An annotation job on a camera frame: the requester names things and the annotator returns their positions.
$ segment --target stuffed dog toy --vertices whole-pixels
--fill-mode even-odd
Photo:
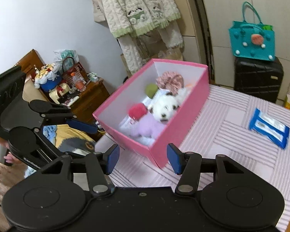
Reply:
[[[141,117],[130,132],[132,137],[149,137],[157,139],[178,108],[178,102],[172,95],[161,96],[152,106],[149,112]]]
[[[161,96],[151,107],[149,107],[149,112],[152,113],[155,120],[166,122],[175,115],[177,108],[177,99],[170,94],[166,94]]]

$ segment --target person's hand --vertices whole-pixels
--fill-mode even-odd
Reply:
[[[7,140],[3,139],[0,137],[0,145],[6,147],[7,149],[9,149],[9,143]],[[10,152],[3,157],[7,163],[10,164],[20,164],[22,163],[19,159],[17,159],[13,154],[11,154]]]
[[[10,164],[20,164],[20,163],[22,163],[19,159],[17,159],[16,157],[14,157],[14,155],[11,154],[11,152],[9,152],[3,158],[6,160],[7,163],[10,163]]]

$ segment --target pink box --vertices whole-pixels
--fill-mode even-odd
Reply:
[[[165,71],[175,71],[184,78],[185,85],[194,85],[189,96],[175,116],[168,122],[158,139],[150,146],[142,145],[119,131],[120,122],[129,108],[147,96],[145,87],[155,83]],[[188,134],[209,94],[208,68],[192,62],[152,59],[120,86],[94,113],[93,116],[116,143],[146,156],[162,168],[168,162],[166,147],[169,143],[180,146]]]

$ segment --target bag handle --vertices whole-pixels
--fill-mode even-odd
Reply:
[[[63,69],[63,64],[64,64],[64,62],[68,59],[68,58],[72,58],[72,61],[73,61],[73,65],[75,65],[75,61],[74,61],[74,58],[73,57],[71,57],[71,56],[67,56],[63,61],[62,61],[62,70],[63,70],[63,72],[66,72],[66,70],[64,70]]]
[[[259,21],[260,21],[260,24],[263,24],[262,22],[261,22],[261,18],[260,18],[260,16],[259,16],[259,14],[258,14],[258,12],[256,11],[256,9],[254,8],[254,6],[252,6],[249,2],[243,2],[243,6],[242,6],[242,13],[243,13],[243,22],[246,22],[246,19],[245,19],[245,4],[249,4],[249,6],[252,8],[252,11],[256,14],[256,16],[258,17],[258,19],[259,19]]]
[[[256,24],[253,24],[253,23],[242,23],[240,25],[240,28],[241,28],[241,31],[244,31],[243,28],[254,28],[255,32],[256,32],[256,29],[260,30],[260,33],[261,35],[263,35],[263,29],[259,26],[259,25],[256,25]]]

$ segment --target wet wipes pack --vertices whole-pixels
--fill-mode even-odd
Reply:
[[[266,135],[276,145],[285,149],[288,143],[290,128],[256,108],[249,123],[249,130]]]

